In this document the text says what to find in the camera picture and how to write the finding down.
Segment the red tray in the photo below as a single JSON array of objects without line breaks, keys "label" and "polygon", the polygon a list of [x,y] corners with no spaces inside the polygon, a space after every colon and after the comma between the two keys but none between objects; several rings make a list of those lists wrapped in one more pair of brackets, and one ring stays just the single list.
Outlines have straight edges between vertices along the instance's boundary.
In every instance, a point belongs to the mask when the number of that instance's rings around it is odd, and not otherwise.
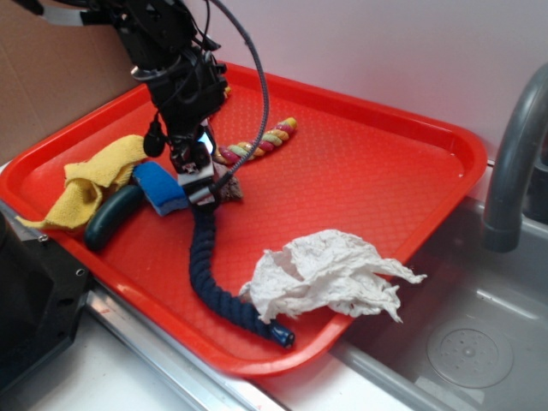
[{"label": "red tray", "polygon": [[[233,92],[213,125],[220,144],[257,133],[256,74],[229,66]],[[245,164],[245,195],[217,211],[212,272],[232,293],[253,275],[263,250],[298,236],[339,229],[405,262],[481,177],[486,155],[468,131],[357,98],[269,76],[271,123],[294,116],[283,146]],[[0,195],[23,217],[40,220],[63,191],[63,166],[88,160],[111,141],[143,135],[154,109],[137,87],[23,152],[0,176]],[[167,157],[159,162],[171,170]],[[286,350],[212,313],[188,280],[190,211],[160,217],[143,206],[101,253],[81,235],[51,231],[102,283],[203,360],[252,377],[288,371],[324,353],[352,322],[322,308],[280,321],[295,332]]]}]

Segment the yellow cloth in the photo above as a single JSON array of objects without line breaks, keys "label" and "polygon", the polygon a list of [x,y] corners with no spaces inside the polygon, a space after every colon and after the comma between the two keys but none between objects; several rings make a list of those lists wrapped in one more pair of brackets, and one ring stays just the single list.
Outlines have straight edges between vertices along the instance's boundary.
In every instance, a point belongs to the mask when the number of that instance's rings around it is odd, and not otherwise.
[{"label": "yellow cloth", "polygon": [[141,136],[116,140],[84,163],[65,165],[65,191],[44,221],[17,220],[35,229],[77,229],[87,224],[103,198],[128,184],[134,166],[144,158]]}]

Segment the blue sponge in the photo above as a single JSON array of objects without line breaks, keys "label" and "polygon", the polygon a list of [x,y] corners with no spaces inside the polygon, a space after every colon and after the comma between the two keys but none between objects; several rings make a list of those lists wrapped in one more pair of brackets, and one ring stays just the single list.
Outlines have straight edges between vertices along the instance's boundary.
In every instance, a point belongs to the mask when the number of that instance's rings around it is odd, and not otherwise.
[{"label": "blue sponge", "polygon": [[188,208],[184,190],[160,164],[153,161],[139,164],[134,168],[134,178],[160,216]]}]

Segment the crumpled tissue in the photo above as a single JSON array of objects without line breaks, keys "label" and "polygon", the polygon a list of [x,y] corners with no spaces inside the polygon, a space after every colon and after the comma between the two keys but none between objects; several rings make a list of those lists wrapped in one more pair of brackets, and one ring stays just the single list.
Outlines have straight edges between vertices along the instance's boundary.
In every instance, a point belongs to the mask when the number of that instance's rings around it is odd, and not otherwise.
[{"label": "crumpled tissue", "polygon": [[426,277],[396,259],[382,259],[375,246],[357,235],[327,229],[297,238],[280,252],[265,250],[240,296],[255,305],[267,324],[279,313],[295,317],[324,306],[352,317],[384,309],[402,322],[396,312],[399,286],[376,273],[410,283]]}]

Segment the faucet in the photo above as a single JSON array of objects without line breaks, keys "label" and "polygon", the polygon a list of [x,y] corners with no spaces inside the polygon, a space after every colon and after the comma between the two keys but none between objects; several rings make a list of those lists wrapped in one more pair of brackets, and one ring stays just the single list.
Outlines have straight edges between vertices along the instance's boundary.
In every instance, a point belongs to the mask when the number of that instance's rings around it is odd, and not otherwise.
[{"label": "faucet", "polygon": [[527,83],[498,149],[482,217],[485,248],[515,249],[522,214],[548,223],[548,63]]}]

